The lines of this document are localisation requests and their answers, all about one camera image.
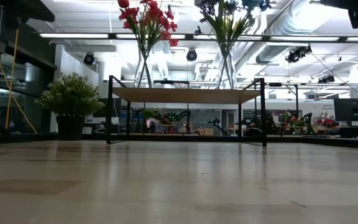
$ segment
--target black plant pot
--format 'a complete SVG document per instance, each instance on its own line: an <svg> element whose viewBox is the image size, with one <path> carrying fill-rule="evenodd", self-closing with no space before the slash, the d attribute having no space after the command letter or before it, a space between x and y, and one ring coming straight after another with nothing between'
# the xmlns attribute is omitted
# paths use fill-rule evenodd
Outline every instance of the black plant pot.
<svg viewBox="0 0 358 224"><path fill-rule="evenodd" d="M57 116L56 121L59 130L59 140L76 141L81 139L85 117Z"/></svg>

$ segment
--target yellow cable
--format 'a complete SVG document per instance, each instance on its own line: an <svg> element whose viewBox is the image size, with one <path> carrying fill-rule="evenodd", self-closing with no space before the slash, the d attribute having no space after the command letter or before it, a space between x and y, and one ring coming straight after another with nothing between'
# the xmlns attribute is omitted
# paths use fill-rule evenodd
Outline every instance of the yellow cable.
<svg viewBox="0 0 358 224"><path fill-rule="evenodd" d="M7 87L8 87L8 89L9 89L9 91L12 91L12 88L9 86L9 83L7 82L7 78L6 78L6 75L5 75L5 72L4 72L4 68L2 67L1 61L0 61L0 69L1 69L1 71L2 71L2 74L4 75L5 83L6 83ZM34 131L34 133L37 134L37 131L35 130L35 128L34 128L33 125L31 124L31 122L30 122L29 119L27 118L27 116L24 114L22 108L20 107L19 102L17 102L16 97L15 97L14 95L12 95L12 98L13 98L13 100L15 101L15 103L16 103L16 105L17 105L19 111L23 114L23 117L25 118L25 120L26 120L26 121L28 122L28 124L31 126L32 130Z"/></svg>
<svg viewBox="0 0 358 224"><path fill-rule="evenodd" d="M8 128L8 121L9 121L9 112L11 110L11 98L12 98L12 84L13 84L13 74L15 70L15 62L16 62L16 51L17 51L17 38L19 36L19 29L16 30L16 38L15 38L15 48L13 51L13 64L12 64L12 71L11 71L11 83L9 84L9 100L7 102L7 112L6 112L6 121L5 121L5 128Z"/></svg>

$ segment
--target glass vase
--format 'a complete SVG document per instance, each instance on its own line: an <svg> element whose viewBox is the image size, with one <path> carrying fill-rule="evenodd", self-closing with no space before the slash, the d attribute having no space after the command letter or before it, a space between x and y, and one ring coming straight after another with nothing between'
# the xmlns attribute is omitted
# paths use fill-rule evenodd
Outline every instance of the glass vase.
<svg viewBox="0 0 358 224"><path fill-rule="evenodd" d="M138 45L139 61L135 71L135 87L152 88L152 57L153 47L149 44Z"/></svg>
<svg viewBox="0 0 358 224"><path fill-rule="evenodd" d="M237 72L232 57L232 44L219 46L219 76L217 89L237 89Z"/></svg>

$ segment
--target wooden tabletop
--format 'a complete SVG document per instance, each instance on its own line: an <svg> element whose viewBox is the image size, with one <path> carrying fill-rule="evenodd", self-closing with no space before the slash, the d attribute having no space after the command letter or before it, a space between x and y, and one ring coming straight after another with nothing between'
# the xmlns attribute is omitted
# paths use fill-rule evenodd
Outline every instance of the wooden tabletop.
<svg viewBox="0 0 358 224"><path fill-rule="evenodd" d="M204 90L185 88L113 88L112 92L130 102L146 103L245 103L260 95L255 90Z"/></svg>

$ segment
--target wooden floor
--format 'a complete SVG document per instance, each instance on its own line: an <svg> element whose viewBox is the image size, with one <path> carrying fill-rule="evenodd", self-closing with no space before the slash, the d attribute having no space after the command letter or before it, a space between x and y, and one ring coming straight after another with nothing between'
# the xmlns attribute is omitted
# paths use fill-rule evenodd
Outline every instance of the wooden floor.
<svg viewBox="0 0 358 224"><path fill-rule="evenodd" d="M102 141L0 145L2 223L358 223L358 149Z"/></svg>

